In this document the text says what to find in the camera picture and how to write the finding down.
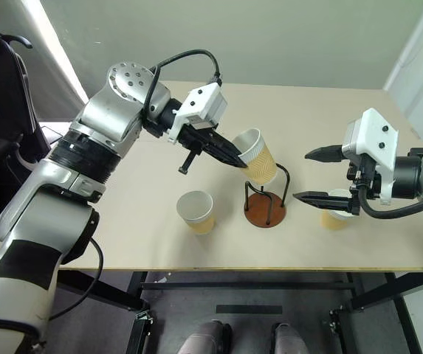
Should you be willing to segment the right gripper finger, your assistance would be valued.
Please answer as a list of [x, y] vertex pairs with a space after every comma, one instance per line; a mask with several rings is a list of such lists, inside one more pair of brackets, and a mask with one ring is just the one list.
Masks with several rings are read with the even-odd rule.
[[305, 191], [294, 193], [293, 197], [318, 209], [350, 212], [352, 200], [349, 197], [330, 196], [327, 192]]
[[341, 162], [345, 159], [341, 145], [329, 145], [316, 148], [308, 152], [304, 158], [317, 162]]

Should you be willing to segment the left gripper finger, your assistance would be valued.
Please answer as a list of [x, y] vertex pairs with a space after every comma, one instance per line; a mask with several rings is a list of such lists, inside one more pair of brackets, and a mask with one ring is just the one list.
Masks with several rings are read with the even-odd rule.
[[240, 155], [241, 151], [228, 139], [221, 136], [219, 133], [210, 134], [210, 142], [216, 148], [219, 149], [222, 153]]
[[237, 168], [246, 168], [247, 164], [241, 160], [239, 155], [241, 152], [234, 146], [215, 146], [208, 145], [205, 152], [214, 159]]

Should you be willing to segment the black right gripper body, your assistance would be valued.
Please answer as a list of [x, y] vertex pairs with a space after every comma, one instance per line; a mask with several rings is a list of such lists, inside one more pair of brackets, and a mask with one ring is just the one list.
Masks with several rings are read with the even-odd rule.
[[382, 213], [370, 207], [368, 193], [376, 174], [376, 162], [368, 154], [360, 155], [359, 164], [352, 185], [349, 187], [351, 198], [348, 202], [347, 211], [352, 215], [359, 215], [360, 209], [369, 216], [381, 216]]

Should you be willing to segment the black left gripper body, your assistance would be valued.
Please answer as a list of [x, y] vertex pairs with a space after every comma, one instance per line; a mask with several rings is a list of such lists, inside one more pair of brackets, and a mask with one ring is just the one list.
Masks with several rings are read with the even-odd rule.
[[212, 136], [210, 134], [210, 128], [196, 130], [190, 125], [182, 127], [178, 136], [178, 143], [180, 143], [185, 149], [189, 150], [189, 154], [182, 166], [179, 168], [179, 172], [181, 174], [188, 173], [188, 169], [193, 160], [202, 152], [211, 155], [215, 159], [219, 157], [218, 151], [216, 146], [213, 144]]

